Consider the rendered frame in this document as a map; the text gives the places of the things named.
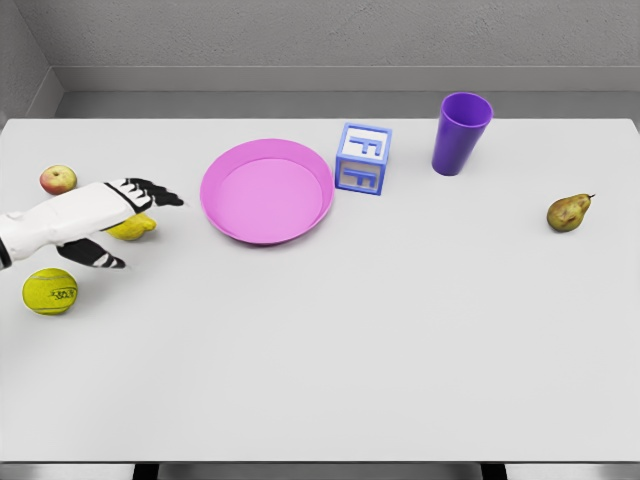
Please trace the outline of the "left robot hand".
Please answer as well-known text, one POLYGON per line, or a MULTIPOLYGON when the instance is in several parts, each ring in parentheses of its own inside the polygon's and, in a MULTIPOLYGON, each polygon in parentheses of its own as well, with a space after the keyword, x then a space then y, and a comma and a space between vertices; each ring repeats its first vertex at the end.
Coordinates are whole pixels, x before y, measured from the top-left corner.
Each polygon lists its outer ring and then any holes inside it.
POLYGON ((181 206, 166 187, 141 178, 96 182, 49 201, 53 211, 51 241, 60 256, 75 263, 123 269, 126 263, 89 236, 115 227, 152 207, 181 206))

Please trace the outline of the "yellow lemon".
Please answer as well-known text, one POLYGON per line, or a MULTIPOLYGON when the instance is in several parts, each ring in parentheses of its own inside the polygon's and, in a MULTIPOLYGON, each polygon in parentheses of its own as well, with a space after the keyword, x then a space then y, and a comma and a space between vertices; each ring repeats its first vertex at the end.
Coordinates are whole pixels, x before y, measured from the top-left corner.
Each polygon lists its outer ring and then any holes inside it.
POLYGON ((139 213, 118 225, 105 229, 105 232, 118 240, 135 241, 143 237, 146 232, 153 231, 156 226, 154 219, 145 213, 139 213))

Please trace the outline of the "pink round plate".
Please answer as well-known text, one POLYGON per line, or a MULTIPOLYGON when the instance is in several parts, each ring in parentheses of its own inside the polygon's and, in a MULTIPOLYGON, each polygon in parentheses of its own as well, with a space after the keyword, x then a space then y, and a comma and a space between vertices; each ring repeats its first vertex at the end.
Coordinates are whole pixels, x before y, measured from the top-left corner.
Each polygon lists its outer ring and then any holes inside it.
POLYGON ((324 219, 334 198, 333 172, 312 149, 258 139, 232 147, 206 170, 200 202, 210 223, 245 243, 293 240, 324 219))

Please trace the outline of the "red-yellow apple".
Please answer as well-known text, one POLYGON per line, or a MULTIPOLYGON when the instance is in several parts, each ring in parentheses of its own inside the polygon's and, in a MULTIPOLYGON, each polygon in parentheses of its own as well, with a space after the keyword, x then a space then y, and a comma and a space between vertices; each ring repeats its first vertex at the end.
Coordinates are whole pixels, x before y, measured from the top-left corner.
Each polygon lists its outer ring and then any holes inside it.
POLYGON ((73 190, 77 185, 77 176, 66 165, 52 165, 39 177, 40 186, 50 195, 60 195, 73 190))

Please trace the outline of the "yellow tennis ball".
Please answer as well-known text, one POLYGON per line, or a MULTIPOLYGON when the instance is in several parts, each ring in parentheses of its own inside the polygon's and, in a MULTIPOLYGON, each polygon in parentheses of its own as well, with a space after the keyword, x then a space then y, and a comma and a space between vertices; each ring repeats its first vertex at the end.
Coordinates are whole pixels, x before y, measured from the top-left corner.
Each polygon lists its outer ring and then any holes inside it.
POLYGON ((25 306, 41 315, 65 313, 75 303, 78 285, 67 271, 47 268, 31 274, 22 287, 25 306))

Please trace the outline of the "blue letter F block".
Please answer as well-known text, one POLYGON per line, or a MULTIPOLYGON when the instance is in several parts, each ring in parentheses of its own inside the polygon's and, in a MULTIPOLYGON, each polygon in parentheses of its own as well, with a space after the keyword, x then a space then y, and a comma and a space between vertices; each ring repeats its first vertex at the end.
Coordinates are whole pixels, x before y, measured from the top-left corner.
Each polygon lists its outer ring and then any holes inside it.
POLYGON ((346 122, 336 153, 335 187, 379 196, 391 140, 391 129, 346 122))

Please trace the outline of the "purple plastic cup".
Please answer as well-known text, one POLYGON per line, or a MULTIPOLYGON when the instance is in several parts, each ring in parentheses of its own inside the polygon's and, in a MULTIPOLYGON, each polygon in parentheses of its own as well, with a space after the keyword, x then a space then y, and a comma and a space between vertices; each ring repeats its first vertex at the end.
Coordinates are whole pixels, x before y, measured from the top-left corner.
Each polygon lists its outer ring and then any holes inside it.
POLYGON ((444 176, 459 174, 493 115, 491 104, 480 95, 455 92, 446 96, 440 106, 433 169, 444 176))

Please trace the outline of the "brown-green pear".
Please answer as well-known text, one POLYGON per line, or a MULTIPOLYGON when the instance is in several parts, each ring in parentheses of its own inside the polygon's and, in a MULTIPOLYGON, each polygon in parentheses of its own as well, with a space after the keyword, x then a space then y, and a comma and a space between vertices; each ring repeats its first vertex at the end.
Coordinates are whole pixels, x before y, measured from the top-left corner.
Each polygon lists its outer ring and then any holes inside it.
POLYGON ((577 229, 591 206, 594 194, 576 194, 553 202, 546 214, 547 224, 556 232, 577 229))

